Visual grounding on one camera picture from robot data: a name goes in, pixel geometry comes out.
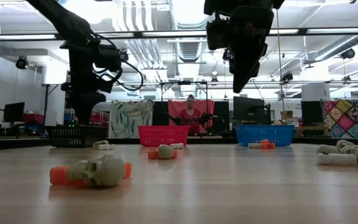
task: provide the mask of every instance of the person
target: person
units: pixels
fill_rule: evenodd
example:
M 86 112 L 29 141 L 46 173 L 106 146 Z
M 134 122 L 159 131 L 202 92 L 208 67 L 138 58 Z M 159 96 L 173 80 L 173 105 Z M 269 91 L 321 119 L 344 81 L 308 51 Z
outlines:
M 186 109 L 179 112 L 179 118 L 183 120 L 183 125 L 190 126 L 189 135 L 200 133 L 199 119 L 201 112 L 194 107 L 194 96 L 190 95 L 187 98 Z

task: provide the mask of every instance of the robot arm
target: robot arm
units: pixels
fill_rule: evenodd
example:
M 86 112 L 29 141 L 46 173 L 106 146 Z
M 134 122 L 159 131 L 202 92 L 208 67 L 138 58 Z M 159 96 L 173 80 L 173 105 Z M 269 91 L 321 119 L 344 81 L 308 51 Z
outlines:
M 89 124 L 93 107 L 106 97 L 98 90 L 110 93 L 114 82 L 122 73 L 120 50 L 111 45 L 100 44 L 102 36 L 95 34 L 90 24 L 61 6 L 56 0 L 27 0 L 43 14 L 65 39 L 61 49 L 68 49 L 70 56 L 71 83 L 62 84 L 80 124 Z M 94 72 L 93 64 L 117 72 L 116 77 L 106 81 Z
M 233 91 L 239 93 L 258 75 L 259 60 L 266 54 L 266 36 L 274 13 L 284 0 L 205 0 L 204 13 L 215 13 L 215 21 L 206 26 L 210 50 L 226 48 L 224 60 L 230 62 Z M 219 15 L 230 16 L 222 20 Z

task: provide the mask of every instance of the orange foam dart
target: orange foam dart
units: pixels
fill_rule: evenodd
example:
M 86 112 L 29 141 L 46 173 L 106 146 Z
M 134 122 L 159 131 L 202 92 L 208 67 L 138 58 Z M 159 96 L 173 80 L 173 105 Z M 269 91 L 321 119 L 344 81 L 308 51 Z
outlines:
M 70 166 L 56 166 L 49 171 L 50 183 L 53 185 L 64 186 L 82 186 L 88 185 L 86 181 L 69 181 L 66 178 L 66 172 Z
M 150 149 L 147 152 L 147 156 L 149 157 L 149 159 L 158 159 L 158 150 Z M 177 157 L 178 157 L 178 151 L 174 149 L 172 159 L 176 159 Z
M 275 143 L 269 143 L 269 144 L 267 145 L 267 148 L 268 148 L 268 149 L 275 149 L 275 148 L 276 148 L 276 144 L 275 144 Z
M 147 155 L 148 155 L 149 159 L 158 159 L 158 151 L 157 150 L 151 149 L 148 151 Z
M 177 157 L 178 157 L 178 151 L 174 149 L 172 159 L 176 159 Z
M 125 178 L 129 178 L 132 175 L 132 164 L 129 162 L 125 163 L 125 174 L 124 174 L 124 179 Z
M 264 140 L 262 140 L 261 142 L 260 142 L 260 144 L 261 145 L 268 145 L 269 144 L 269 140 L 267 140 L 267 139 L 264 139 Z

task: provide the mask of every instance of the wooden table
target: wooden table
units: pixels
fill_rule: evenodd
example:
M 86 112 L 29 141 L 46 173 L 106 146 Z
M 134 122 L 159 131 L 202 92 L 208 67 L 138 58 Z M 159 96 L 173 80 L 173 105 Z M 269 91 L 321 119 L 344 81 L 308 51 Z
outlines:
M 317 166 L 315 149 L 190 145 L 169 161 L 133 145 L 0 150 L 0 223 L 358 223 L 358 167 Z M 132 178 L 50 186 L 51 167 L 102 153 L 131 162 Z

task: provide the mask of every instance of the colorful quilt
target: colorful quilt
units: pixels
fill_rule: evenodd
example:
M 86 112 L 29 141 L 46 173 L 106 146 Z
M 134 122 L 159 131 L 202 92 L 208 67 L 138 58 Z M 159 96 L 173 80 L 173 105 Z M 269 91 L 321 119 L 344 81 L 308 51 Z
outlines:
M 333 138 L 358 138 L 358 100 L 322 101 L 323 119 Z

